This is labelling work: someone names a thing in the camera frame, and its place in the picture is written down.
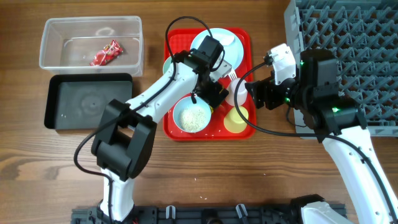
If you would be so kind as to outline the yellow snack wrapper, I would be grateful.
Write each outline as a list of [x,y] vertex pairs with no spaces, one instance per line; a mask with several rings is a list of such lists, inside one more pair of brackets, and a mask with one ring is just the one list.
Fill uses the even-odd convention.
[[224,88],[221,88],[219,91],[216,92],[215,97],[211,99],[210,103],[212,112],[214,112],[217,109],[217,107],[219,107],[219,105],[222,104],[227,95],[228,95],[228,90],[225,90]]

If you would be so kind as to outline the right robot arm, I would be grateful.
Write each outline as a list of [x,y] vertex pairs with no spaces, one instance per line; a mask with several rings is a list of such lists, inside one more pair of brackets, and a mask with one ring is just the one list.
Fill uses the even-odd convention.
[[256,108],[286,104],[301,111],[306,127],[337,166],[360,223],[397,223],[397,197],[378,161],[366,120],[357,102],[338,94],[338,67],[325,49],[301,52],[296,62],[290,47],[274,47],[264,57],[269,78],[246,83]]

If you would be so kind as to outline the red snack wrapper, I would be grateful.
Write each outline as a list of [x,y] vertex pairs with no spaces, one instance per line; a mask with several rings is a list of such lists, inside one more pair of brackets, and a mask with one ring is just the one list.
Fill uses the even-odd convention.
[[123,53],[123,48],[116,40],[112,40],[110,44],[106,45],[103,50],[100,50],[90,62],[90,66],[105,66],[110,61]]

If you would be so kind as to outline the white plastic cup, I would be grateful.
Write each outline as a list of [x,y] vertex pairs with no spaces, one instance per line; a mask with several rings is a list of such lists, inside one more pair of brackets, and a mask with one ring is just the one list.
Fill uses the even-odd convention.
[[235,78],[230,82],[228,85],[228,96],[225,98],[225,101],[227,104],[234,106],[234,94],[237,92],[237,102],[238,105],[241,106],[246,102],[248,91],[245,88],[244,84],[246,83],[245,80],[243,80],[239,86],[239,88],[236,88],[238,82],[240,81],[240,78]]

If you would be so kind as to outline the yellow plastic cup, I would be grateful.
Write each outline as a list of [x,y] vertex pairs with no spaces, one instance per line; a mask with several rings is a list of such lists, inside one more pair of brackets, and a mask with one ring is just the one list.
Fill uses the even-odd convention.
[[236,107],[233,107],[224,117],[224,127],[231,133],[241,133],[246,127],[247,123],[240,117]]

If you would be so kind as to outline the white rice pile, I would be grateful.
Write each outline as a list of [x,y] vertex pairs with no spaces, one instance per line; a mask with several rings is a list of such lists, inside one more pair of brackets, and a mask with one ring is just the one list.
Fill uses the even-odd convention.
[[180,124],[187,132],[199,132],[207,124],[206,111],[201,107],[185,108],[180,113]]

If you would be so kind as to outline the blue bowl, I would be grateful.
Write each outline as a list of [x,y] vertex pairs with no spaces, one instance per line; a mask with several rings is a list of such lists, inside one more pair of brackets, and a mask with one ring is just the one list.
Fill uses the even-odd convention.
[[172,116],[177,127],[186,133],[198,133],[204,130],[211,120],[211,108],[200,97],[196,103],[190,96],[180,99],[174,106]]

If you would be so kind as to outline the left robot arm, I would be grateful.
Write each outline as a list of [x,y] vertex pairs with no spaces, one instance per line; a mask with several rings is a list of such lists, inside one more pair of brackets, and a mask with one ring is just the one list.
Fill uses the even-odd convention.
[[218,81],[231,70],[224,54],[223,45],[208,35],[198,48],[173,54],[166,73],[145,92],[105,107],[91,147],[106,183],[99,207],[102,222],[122,223],[131,214],[134,179],[149,161],[163,116],[189,93],[213,109],[227,97]]

